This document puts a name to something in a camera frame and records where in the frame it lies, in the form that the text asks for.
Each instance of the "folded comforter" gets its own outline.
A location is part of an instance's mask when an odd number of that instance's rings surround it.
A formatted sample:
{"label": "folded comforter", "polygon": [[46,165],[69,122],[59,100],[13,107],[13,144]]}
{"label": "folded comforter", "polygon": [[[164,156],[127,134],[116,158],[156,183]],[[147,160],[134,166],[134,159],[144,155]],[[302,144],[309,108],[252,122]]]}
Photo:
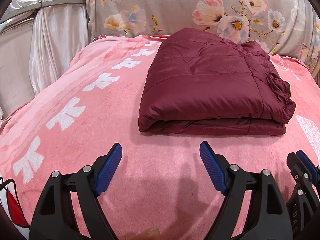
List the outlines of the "folded comforter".
{"label": "folded comforter", "polygon": [[139,130],[197,135],[282,135],[295,103],[255,41],[236,45],[194,28],[164,41],[149,68]]}

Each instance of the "white curtain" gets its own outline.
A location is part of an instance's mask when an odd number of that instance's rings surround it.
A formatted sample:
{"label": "white curtain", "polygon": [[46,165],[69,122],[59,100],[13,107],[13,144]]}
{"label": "white curtain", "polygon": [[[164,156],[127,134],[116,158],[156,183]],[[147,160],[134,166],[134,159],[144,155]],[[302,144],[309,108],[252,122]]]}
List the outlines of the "white curtain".
{"label": "white curtain", "polygon": [[[40,1],[13,0],[7,12]],[[35,95],[54,83],[75,54],[88,44],[84,4],[41,8],[32,33],[29,74]]]}

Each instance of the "pink blanket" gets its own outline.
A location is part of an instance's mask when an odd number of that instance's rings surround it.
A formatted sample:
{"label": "pink blanket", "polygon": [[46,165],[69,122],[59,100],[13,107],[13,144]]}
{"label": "pink blanket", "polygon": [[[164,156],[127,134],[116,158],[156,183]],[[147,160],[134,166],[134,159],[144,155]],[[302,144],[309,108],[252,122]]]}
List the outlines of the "pink blanket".
{"label": "pink blanket", "polygon": [[[223,196],[199,156],[212,149],[244,170],[271,170],[285,200],[294,181],[285,162],[303,149],[320,159],[320,89],[307,68],[289,57],[271,56],[297,103],[283,136],[188,136],[141,134],[138,113],[148,68],[166,36],[101,38],[79,52],[70,69],[1,125],[0,172],[12,178],[28,222],[51,172],[77,172],[118,142],[123,158],[101,206],[119,239],[159,226],[162,239],[203,239]],[[74,208],[87,234],[79,203]],[[244,223],[243,205],[235,233]]]}

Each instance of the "metal screw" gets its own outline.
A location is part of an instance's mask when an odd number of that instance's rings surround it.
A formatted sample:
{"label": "metal screw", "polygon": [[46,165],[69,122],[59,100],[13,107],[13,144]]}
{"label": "metal screw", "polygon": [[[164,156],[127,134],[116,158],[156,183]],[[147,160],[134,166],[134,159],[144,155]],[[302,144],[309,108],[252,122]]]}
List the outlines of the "metal screw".
{"label": "metal screw", "polygon": [[263,174],[266,176],[269,176],[271,174],[271,172],[267,169],[263,170]]}
{"label": "metal screw", "polygon": [[59,172],[58,171],[54,171],[53,173],[51,173],[51,176],[56,178],[59,176]]}
{"label": "metal screw", "polygon": [[237,164],[232,164],[230,166],[230,169],[233,170],[233,171],[239,171],[239,166]]}
{"label": "metal screw", "polygon": [[91,171],[91,166],[84,166],[84,167],[82,168],[82,171],[83,171],[83,172],[89,172],[89,171]]}

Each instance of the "blue gripper pad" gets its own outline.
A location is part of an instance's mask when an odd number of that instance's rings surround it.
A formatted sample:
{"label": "blue gripper pad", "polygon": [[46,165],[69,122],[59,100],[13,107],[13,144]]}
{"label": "blue gripper pad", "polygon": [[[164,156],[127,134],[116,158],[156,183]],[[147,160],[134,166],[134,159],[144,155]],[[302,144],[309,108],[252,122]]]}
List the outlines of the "blue gripper pad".
{"label": "blue gripper pad", "polygon": [[296,155],[310,172],[312,184],[316,185],[318,183],[318,180],[317,180],[318,170],[302,150],[297,151]]}
{"label": "blue gripper pad", "polygon": [[200,144],[200,157],[216,190],[227,193],[225,175],[205,142]]}
{"label": "blue gripper pad", "polygon": [[116,172],[116,169],[122,158],[122,147],[120,144],[116,144],[112,152],[108,153],[108,158],[99,173],[97,174],[96,187],[94,193],[96,196],[100,196],[102,192],[105,192],[109,187],[111,179]]}

